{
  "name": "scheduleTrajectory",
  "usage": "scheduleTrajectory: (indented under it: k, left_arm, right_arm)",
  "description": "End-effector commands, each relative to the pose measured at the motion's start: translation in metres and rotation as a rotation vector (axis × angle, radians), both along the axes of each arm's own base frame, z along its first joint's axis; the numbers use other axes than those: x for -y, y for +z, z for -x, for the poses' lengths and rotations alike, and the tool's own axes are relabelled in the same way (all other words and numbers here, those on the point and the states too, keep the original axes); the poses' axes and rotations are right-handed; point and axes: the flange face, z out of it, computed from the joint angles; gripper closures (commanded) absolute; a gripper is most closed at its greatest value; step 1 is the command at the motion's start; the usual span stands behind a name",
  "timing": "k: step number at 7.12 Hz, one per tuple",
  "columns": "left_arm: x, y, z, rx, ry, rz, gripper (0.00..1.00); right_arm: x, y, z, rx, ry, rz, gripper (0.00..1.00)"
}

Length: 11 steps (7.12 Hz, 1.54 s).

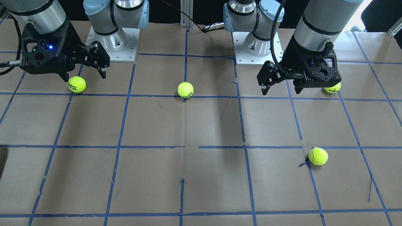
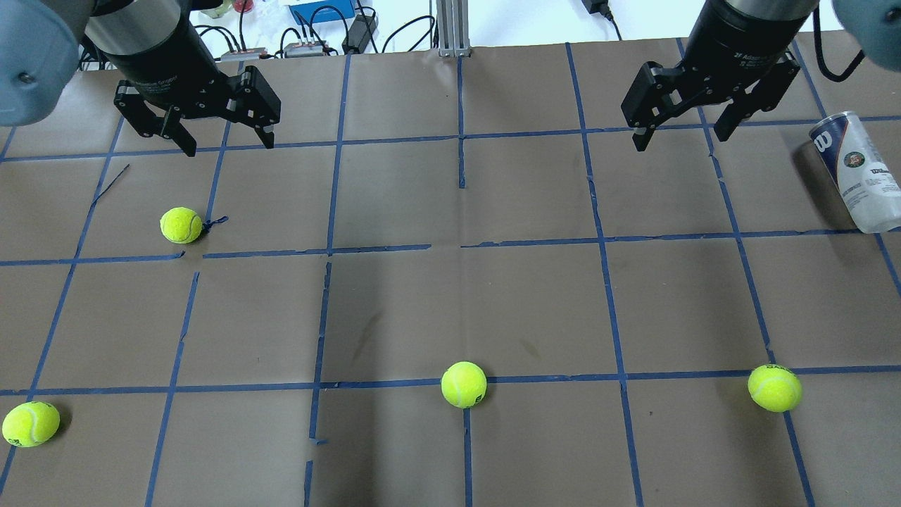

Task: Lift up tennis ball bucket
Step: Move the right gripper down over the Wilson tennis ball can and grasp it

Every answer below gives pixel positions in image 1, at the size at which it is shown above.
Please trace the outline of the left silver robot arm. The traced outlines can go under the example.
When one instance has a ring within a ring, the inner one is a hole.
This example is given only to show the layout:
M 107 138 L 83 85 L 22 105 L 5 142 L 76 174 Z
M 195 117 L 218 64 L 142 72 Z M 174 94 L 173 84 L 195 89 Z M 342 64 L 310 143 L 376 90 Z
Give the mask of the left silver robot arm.
M 282 22 L 286 1 L 230 0 L 224 4 L 224 28 L 246 32 L 246 52 L 256 57 L 269 54 L 257 74 L 266 95 L 271 86 L 293 80 L 295 92 L 305 88 L 329 88 L 341 82 L 334 42 L 361 0 L 310 0 L 284 50 L 281 60 L 274 51 L 274 36 Z

